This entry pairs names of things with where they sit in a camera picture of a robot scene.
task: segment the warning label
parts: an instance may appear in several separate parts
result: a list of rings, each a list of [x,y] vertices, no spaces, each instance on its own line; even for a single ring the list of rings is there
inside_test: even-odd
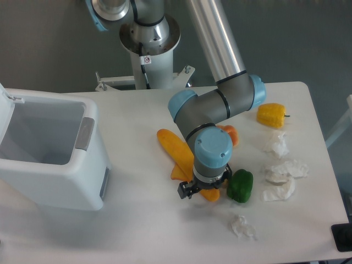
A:
[[[147,56],[141,56],[139,57],[141,60],[141,65],[145,65],[145,64],[151,64],[152,63],[152,59],[149,55]]]

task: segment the crumpled tissue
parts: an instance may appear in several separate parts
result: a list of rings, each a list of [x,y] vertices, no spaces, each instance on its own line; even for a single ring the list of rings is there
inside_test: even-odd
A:
[[[285,161],[282,164],[267,166],[265,179],[272,183],[285,183],[288,181],[287,176],[293,178],[304,178],[307,177],[309,167],[302,161],[290,160]]]
[[[285,131],[274,131],[263,150],[273,152],[275,157],[282,158],[289,152],[284,136]]]
[[[256,239],[256,230],[253,225],[247,223],[244,216],[236,214],[230,221],[231,228],[238,238],[245,234],[249,238]]]
[[[261,196],[262,200],[264,202],[270,202],[288,199],[295,190],[296,183],[292,176],[287,178],[288,181],[283,185],[270,186],[267,190],[264,190]]]

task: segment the white table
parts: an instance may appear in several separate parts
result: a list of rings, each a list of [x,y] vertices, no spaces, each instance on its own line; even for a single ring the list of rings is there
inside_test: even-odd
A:
[[[202,92],[214,89],[195,89]],[[348,222],[308,88],[301,82],[267,84],[267,102],[282,103],[287,158],[304,161],[308,178],[296,181],[288,201],[262,202],[268,185],[261,171],[274,159],[262,148],[272,129],[256,109],[223,124],[234,125],[240,144],[233,171],[255,176],[252,196],[240,205],[226,197],[181,200],[169,176],[174,162],[160,147],[160,128],[180,135],[167,110],[176,90],[92,92],[113,164],[104,207],[98,212],[39,207],[0,182],[1,263],[283,263],[351,257],[337,251],[331,225]],[[238,239],[229,228],[244,215],[258,240]]]

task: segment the green bell pepper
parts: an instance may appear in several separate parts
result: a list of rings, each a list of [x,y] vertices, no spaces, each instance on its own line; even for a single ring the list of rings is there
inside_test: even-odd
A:
[[[245,203],[251,196],[253,174],[245,169],[239,169],[228,179],[227,196],[236,202]]]

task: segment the robotic arm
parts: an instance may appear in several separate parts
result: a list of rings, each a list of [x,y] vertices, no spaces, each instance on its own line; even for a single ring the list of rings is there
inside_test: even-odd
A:
[[[193,180],[178,188],[182,199],[201,189],[217,189],[232,174],[227,165],[231,138],[215,124],[266,98],[261,79],[247,74],[221,2],[188,0],[188,7],[218,89],[201,96],[184,90],[169,101],[170,114],[194,154]]]
[[[179,41],[175,21],[164,16],[163,0],[93,0],[98,15],[117,20],[131,6],[134,22],[122,26],[120,38],[130,52],[136,88],[166,87],[172,82],[172,51]],[[231,138],[215,126],[248,111],[266,98],[264,83],[248,75],[220,0],[187,0],[208,64],[218,86],[198,96],[193,90],[176,93],[169,101],[170,114],[194,154],[193,180],[182,182],[178,193],[191,198],[201,189],[219,188],[231,174]],[[143,65],[143,54],[159,58],[154,66]]]

